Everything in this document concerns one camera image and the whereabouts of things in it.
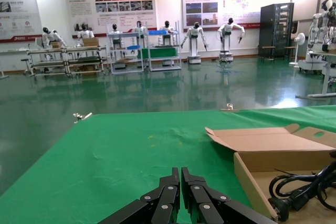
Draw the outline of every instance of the small metal part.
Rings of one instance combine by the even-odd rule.
[[[80,114],[78,114],[78,113],[74,113],[74,114],[72,114],[75,118],[77,118],[77,121],[76,122],[74,122],[74,123],[78,123],[79,121],[81,121],[81,120],[85,120],[85,119],[87,119],[89,116],[91,116],[92,115],[92,112],[91,113],[89,113],[89,114],[87,114],[87,115],[80,115]]]

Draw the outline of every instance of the green tablecloth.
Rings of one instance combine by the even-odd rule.
[[[142,58],[148,59],[148,49],[142,48]],[[177,52],[175,47],[165,47],[165,48],[152,48],[151,58],[164,58],[164,57],[176,57]]]
[[[249,205],[233,153],[204,127],[320,127],[336,132],[336,106],[102,114],[76,124],[0,198],[3,224],[92,224],[154,189],[173,166]],[[190,222],[186,210],[181,223]]]

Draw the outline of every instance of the white robot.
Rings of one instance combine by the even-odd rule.
[[[109,32],[109,34],[122,34],[122,31],[117,30],[117,25],[116,24],[113,24],[112,28],[113,28],[113,31]],[[113,43],[113,50],[120,49],[120,48],[124,47],[124,41],[123,41],[122,38],[113,38],[112,43]],[[113,53],[114,53],[115,59],[117,59],[117,52],[115,51]],[[120,52],[120,59],[123,58],[123,57],[125,58],[125,52],[121,51]],[[114,64],[115,69],[121,69],[121,68],[125,68],[125,67],[126,67],[125,63],[120,62],[120,63]]]
[[[221,43],[221,52],[219,53],[219,61],[231,63],[233,62],[233,54],[230,52],[230,35],[232,33],[233,28],[240,29],[241,33],[238,37],[239,43],[242,40],[243,35],[245,34],[245,30],[242,26],[233,23],[233,19],[230,18],[227,24],[223,24],[219,29],[218,32],[220,34],[220,43]]]
[[[67,47],[61,36],[58,35],[56,30],[50,31],[47,27],[43,28],[42,34],[43,46],[50,45],[52,42],[61,42],[62,47]]]
[[[189,50],[191,52],[191,55],[188,56],[189,64],[200,64],[201,63],[201,57],[200,55],[198,55],[198,50],[197,50],[198,34],[201,35],[204,48],[205,50],[207,50],[207,44],[206,44],[206,39],[204,37],[203,28],[199,26],[200,26],[199,22],[195,22],[194,26],[188,29],[188,32],[186,36],[184,37],[182,44],[181,44],[181,48],[183,48],[183,44],[189,38]]]
[[[88,39],[88,38],[94,38],[95,35],[93,34],[93,31],[88,30],[87,26],[85,24],[81,25],[82,31],[78,32],[77,35],[77,46],[76,47],[82,47],[83,42],[80,41],[80,39]]]
[[[140,33],[140,37],[136,38],[137,45],[140,45],[141,48],[146,47],[145,39],[144,39],[144,34],[146,34],[146,27],[142,26],[141,21],[136,22],[136,27],[132,29],[132,32],[134,33]]]
[[[325,0],[321,4],[323,13],[313,15],[313,22],[309,29],[308,46],[305,60],[299,60],[298,66],[301,69],[321,71],[326,64],[321,55],[328,50],[336,49],[336,3],[332,0]]]
[[[159,45],[164,47],[172,47],[177,44],[176,37],[171,36],[174,31],[174,27],[170,26],[168,20],[164,22],[164,26],[160,28],[160,30],[167,31],[169,34],[163,35],[159,37]],[[173,60],[164,60],[162,62],[162,66],[172,66],[174,65]]]

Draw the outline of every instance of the poster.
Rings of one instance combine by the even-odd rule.
[[[204,30],[217,30],[229,18],[245,29],[260,27],[262,0],[182,0],[182,3],[185,31],[195,22]]]
[[[155,0],[66,0],[71,34],[77,38],[81,25],[86,24],[96,37],[106,36],[107,25],[116,24],[118,30],[129,32],[142,25],[156,30]]]
[[[0,0],[0,43],[35,41],[41,35],[36,0]]]

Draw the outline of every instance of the white fan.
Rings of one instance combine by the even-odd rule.
[[[294,66],[295,68],[298,68],[298,48],[299,46],[303,45],[303,43],[305,43],[306,41],[306,37],[304,33],[300,33],[298,34],[298,36],[294,39],[294,41],[296,42],[296,48],[295,48],[295,60],[294,62],[290,62],[289,64],[291,66]]]

